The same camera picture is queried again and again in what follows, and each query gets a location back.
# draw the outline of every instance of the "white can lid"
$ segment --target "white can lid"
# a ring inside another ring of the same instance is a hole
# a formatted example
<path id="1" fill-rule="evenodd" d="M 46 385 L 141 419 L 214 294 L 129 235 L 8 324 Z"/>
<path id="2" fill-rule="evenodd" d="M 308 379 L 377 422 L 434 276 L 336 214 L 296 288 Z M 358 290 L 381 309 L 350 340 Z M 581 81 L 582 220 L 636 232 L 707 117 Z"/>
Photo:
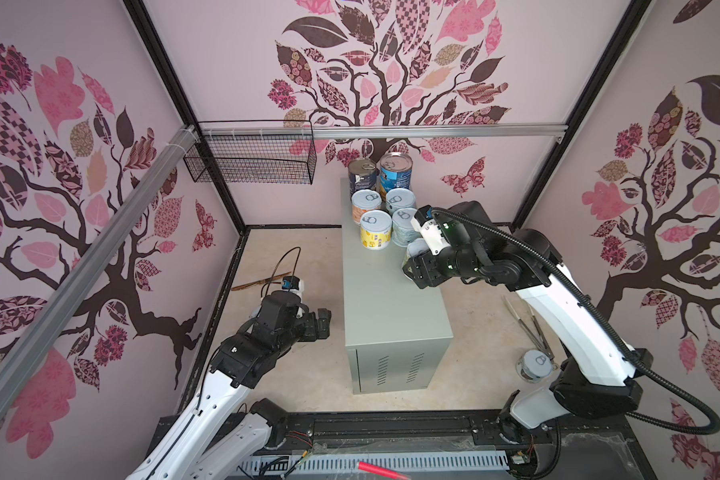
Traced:
<path id="1" fill-rule="evenodd" d="M 394 228 L 402 228 L 404 230 L 412 230 L 411 218 L 416 215 L 415 208 L 401 208 L 392 214 L 392 223 Z"/>
<path id="2" fill-rule="evenodd" d="M 385 232 L 392 227 L 392 218 L 387 212 L 371 210 L 360 217 L 360 226 L 369 232 Z"/>
<path id="3" fill-rule="evenodd" d="M 416 204 L 416 196 L 407 188 L 393 188 L 387 192 L 387 204 L 411 206 Z"/>
<path id="4" fill-rule="evenodd" d="M 382 196 L 373 190 L 358 190 L 352 194 L 352 205 L 364 210 L 376 208 L 382 204 Z"/>
<path id="5" fill-rule="evenodd" d="M 538 350 L 528 350 L 523 355 L 523 364 L 528 373 L 539 378 L 552 373 L 552 362 L 549 357 Z"/>

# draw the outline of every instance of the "metal wire basket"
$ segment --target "metal wire basket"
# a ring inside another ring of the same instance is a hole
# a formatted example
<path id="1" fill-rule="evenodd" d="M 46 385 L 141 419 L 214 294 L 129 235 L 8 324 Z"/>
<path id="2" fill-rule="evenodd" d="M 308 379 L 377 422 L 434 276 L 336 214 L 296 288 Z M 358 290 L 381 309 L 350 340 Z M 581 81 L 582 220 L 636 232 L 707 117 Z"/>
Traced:
<path id="1" fill-rule="evenodd" d="M 317 164 L 312 122 L 225 120 L 200 123 L 211 156 L 201 155 L 204 151 L 201 144 L 195 144 L 187 151 L 184 163 L 195 182 L 212 181 L 208 163 L 215 161 L 227 182 L 312 184 Z"/>

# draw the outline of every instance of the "floor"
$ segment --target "floor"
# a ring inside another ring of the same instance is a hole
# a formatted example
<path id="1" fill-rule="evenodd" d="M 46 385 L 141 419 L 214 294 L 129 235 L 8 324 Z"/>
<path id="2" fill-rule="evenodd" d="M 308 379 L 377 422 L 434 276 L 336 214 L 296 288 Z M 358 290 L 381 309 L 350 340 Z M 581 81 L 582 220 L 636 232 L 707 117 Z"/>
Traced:
<path id="1" fill-rule="evenodd" d="M 509 394 L 528 385 L 516 373 L 515 363 L 533 344 L 501 297 L 509 295 L 519 314 L 528 318 L 520 299 L 502 286 L 450 280 L 439 288 L 454 338 L 429 388 L 353 395 L 344 348 L 339 228 L 252 230 L 234 285 L 268 277 L 278 258 L 293 246 L 302 247 L 296 274 L 306 282 L 304 303 L 310 310 L 327 308 L 333 313 L 331 336 L 294 345 L 253 390 L 249 405 L 266 397 L 291 412 L 501 408 Z M 284 260 L 278 273 L 290 271 L 294 259 Z M 237 331 L 259 301 L 258 286 L 230 292 L 211 351 Z M 556 359 L 564 359 L 560 341 L 541 323 Z"/>

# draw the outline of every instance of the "food can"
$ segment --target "food can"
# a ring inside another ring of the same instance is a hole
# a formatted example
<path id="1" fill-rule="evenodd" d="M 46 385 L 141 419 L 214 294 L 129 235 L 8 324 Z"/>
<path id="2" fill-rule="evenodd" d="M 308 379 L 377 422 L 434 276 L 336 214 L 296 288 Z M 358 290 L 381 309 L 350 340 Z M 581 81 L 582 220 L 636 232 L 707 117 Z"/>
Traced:
<path id="1" fill-rule="evenodd" d="M 352 219 L 360 225 L 360 217 L 382 206 L 382 196 L 373 190 L 358 190 L 352 196 Z"/>
<path id="2" fill-rule="evenodd" d="M 365 212 L 360 219 L 360 240 L 370 250 L 386 248 L 391 231 L 392 218 L 381 210 Z"/>
<path id="3" fill-rule="evenodd" d="M 349 162 L 349 197 L 358 190 L 376 190 L 376 164 L 367 158 Z"/>
<path id="4" fill-rule="evenodd" d="M 378 161 L 378 176 L 382 186 L 379 193 L 386 200 L 387 192 L 393 188 L 411 188 L 413 159 L 397 151 L 386 153 Z"/>
<path id="5" fill-rule="evenodd" d="M 401 208 L 416 207 L 416 196 L 407 188 L 393 188 L 387 192 L 387 212 L 390 215 Z"/>
<path id="6" fill-rule="evenodd" d="M 408 246 L 421 236 L 411 225 L 411 218 L 414 215 L 416 215 L 415 208 L 401 208 L 392 214 L 392 241 L 395 245 Z"/>

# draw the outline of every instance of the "ventilation slot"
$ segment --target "ventilation slot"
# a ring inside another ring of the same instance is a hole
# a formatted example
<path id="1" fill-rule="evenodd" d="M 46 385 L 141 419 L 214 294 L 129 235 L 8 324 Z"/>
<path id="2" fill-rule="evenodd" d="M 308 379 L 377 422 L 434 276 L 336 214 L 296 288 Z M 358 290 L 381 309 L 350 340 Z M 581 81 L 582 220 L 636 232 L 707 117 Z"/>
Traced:
<path id="1" fill-rule="evenodd" d="M 387 366 L 389 364 L 389 355 L 378 359 L 378 370 L 376 371 L 376 386 L 380 386 L 387 381 Z"/>
<path id="2" fill-rule="evenodd" d="M 419 353 L 418 355 L 413 357 L 413 361 L 411 362 L 411 369 L 408 370 L 408 378 L 405 380 L 406 383 L 410 383 L 416 379 L 416 375 L 418 375 L 418 368 L 420 366 L 422 366 L 423 360 L 424 360 L 423 353 Z"/>

